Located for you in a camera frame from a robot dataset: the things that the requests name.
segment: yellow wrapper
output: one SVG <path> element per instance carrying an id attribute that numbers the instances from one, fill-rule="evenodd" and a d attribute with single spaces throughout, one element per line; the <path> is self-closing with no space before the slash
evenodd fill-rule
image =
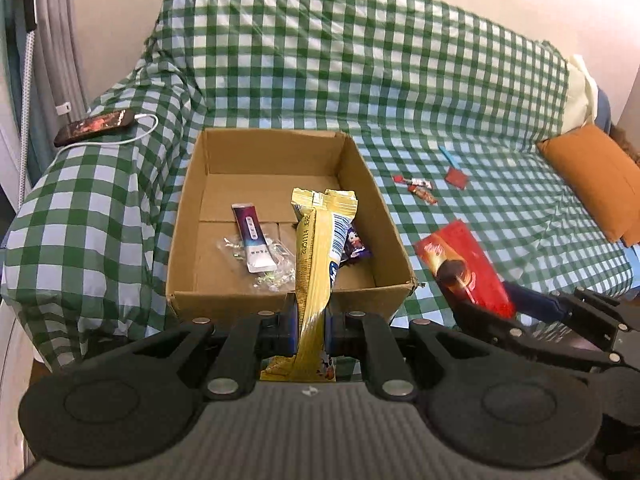
<path id="1" fill-rule="evenodd" d="M 324 308 L 340 266 L 347 229 L 356 215 L 353 191 L 324 193 L 296 188 L 291 204 L 302 217 L 296 232 L 296 299 L 300 338 L 295 357 L 273 358 L 260 378 L 267 381 L 327 381 Z"/>

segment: orange cushion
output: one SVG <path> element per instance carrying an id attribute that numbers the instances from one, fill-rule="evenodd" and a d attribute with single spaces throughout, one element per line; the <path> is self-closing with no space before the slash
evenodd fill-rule
<path id="1" fill-rule="evenodd" d="M 640 243 L 640 218 L 622 235 L 622 243 L 625 247 Z"/>
<path id="2" fill-rule="evenodd" d="M 640 218 L 640 168 L 594 124 L 538 143 L 538 149 L 615 242 Z"/>

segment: green and white checkered cloth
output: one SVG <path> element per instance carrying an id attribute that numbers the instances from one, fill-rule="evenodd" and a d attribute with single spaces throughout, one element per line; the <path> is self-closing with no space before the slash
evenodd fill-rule
<path id="1" fill-rule="evenodd" d="M 91 110 L 130 107 L 159 127 L 135 145 L 58 157 L 12 224 L 2 296 L 53 367 L 81 358 L 91 333 L 137 339 L 175 322 L 168 253 L 208 126 L 353 136 L 425 284 L 396 325 L 453 323 L 412 244 L 454 218 L 506 280 L 622 293 L 622 250 L 536 153 L 559 132 L 566 80 L 548 44 L 434 0 L 165 0 L 133 72 Z M 444 182 L 438 146 L 460 159 L 464 191 Z M 394 174 L 433 180 L 438 205 Z"/>

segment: red snack package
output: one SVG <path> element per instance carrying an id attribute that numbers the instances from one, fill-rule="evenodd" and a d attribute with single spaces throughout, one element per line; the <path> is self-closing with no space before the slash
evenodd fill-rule
<path id="1" fill-rule="evenodd" d="M 516 308 L 491 262 L 462 220 L 456 220 L 420 240 L 415 252 L 429 267 L 440 288 L 498 316 L 511 318 Z"/>

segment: metal screw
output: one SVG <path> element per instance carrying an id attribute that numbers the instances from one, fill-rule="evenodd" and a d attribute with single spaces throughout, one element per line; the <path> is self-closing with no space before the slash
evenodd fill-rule
<path id="1" fill-rule="evenodd" d="M 218 377 L 217 379 L 210 380 L 207 388 L 212 394 L 231 395 L 238 391 L 239 386 L 233 379 Z"/>
<path id="2" fill-rule="evenodd" d="M 382 384 L 382 389 L 390 396 L 404 397 L 414 390 L 414 386 L 409 381 L 391 379 Z"/>

